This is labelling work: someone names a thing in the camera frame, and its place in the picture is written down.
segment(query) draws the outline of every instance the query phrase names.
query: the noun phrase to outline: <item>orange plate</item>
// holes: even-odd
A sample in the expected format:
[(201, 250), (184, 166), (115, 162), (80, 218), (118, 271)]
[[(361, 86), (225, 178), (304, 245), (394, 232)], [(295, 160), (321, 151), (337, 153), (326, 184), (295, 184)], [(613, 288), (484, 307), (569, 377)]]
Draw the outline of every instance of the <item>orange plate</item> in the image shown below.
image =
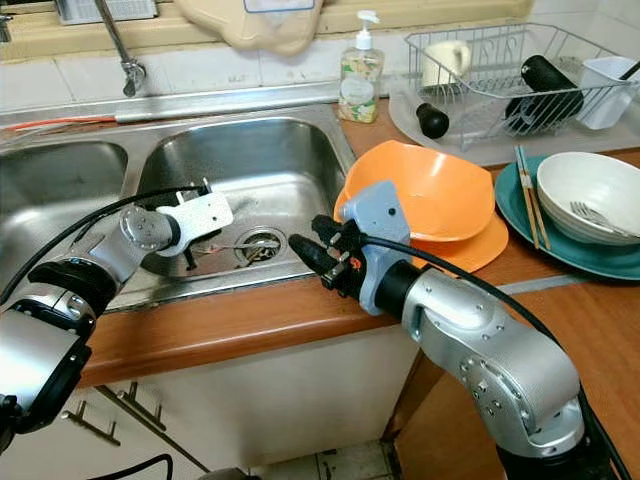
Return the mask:
[[(338, 222), (342, 221), (340, 207), (346, 201), (343, 190), (338, 195), (333, 209), (333, 218)], [(508, 242), (507, 226), (496, 213), (493, 213), (489, 224), (474, 237), (457, 242), (425, 242), (412, 239), (411, 245), (443, 258), (467, 272), (474, 272), (495, 260), (507, 247)], [(412, 263), (422, 268), (427, 262), (414, 258)]]
[(411, 225), (411, 238), (450, 242), (471, 238), (491, 220), (491, 174), (453, 155), (390, 140), (362, 155), (347, 174), (348, 199), (391, 180)]

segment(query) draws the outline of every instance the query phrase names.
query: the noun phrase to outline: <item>white bowl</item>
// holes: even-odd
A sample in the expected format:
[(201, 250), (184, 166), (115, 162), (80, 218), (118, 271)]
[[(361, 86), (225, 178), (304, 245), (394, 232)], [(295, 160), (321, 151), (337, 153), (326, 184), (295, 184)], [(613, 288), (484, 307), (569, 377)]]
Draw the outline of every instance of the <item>white bowl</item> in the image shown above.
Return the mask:
[(571, 211), (570, 202), (584, 202), (614, 225), (640, 234), (640, 169), (595, 153), (551, 155), (538, 168), (542, 208), (568, 237), (602, 245), (640, 244), (640, 239), (614, 233)]

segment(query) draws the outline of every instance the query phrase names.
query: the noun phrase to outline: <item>wire dish rack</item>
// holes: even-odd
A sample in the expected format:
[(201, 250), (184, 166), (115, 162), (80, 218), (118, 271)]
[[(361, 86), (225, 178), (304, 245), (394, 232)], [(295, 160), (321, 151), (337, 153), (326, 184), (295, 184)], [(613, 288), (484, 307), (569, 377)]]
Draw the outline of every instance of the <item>wire dish rack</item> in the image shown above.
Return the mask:
[[(628, 85), (611, 81), (590, 88), (534, 92), (521, 72), (523, 63), (534, 55), (544, 56), (573, 86), (580, 84), (583, 60), (616, 55), (550, 25), (523, 23), (415, 33), (405, 40), (409, 44), (410, 81), (422, 100), (449, 116), (445, 139), (462, 149), (498, 135), (557, 133), (572, 119), (591, 113), (616, 88)], [(454, 40), (469, 48), (469, 66), (459, 75), (427, 48)], [(426, 71), (432, 77), (430, 82), (423, 79)]]

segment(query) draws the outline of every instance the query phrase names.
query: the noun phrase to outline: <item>white mug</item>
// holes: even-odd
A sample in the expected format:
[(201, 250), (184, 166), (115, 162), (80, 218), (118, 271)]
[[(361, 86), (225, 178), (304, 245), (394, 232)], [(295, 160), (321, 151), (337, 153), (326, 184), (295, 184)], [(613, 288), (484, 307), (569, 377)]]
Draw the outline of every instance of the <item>white mug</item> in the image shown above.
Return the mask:
[(449, 72), (462, 76), (471, 66), (471, 49), (467, 42), (462, 40), (449, 40), (446, 42), (429, 45), (425, 52), (424, 69), (422, 71), (422, 86), (431, 87), (434, 85), (446, 85), (455, 83)]

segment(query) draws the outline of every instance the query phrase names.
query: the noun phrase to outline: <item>cabinet door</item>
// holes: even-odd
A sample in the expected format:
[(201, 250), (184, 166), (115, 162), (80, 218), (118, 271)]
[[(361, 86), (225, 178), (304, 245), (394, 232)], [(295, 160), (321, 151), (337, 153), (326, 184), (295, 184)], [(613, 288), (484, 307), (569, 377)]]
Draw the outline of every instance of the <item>cabinet door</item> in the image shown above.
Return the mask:
[(406, 480), (503, 480), (495, 442), (473, 399), (444, 374), (395, 440)]
[(139, 390), (209, 468), (264, 465), (380, 438), (416, 351), (397, 325), (141, 378)]
[[(126, 412), (92, 389), (76, 392), (65, 409), (76, 411), (86, 400), (83, 418), (100, 430), (116, 422), (114, 436), (119, 447), (60, 416), (49, 426), (27, 435), (16, 435), (0, 457), (3, 480), (83, 480), (112, 473), (169, 453), (174, 460), (174, 479), (193, 480), (202, 472), (145, 431)], [(166, 475), (166, 463), (128, 477), (129, 480), (159, 480)]]

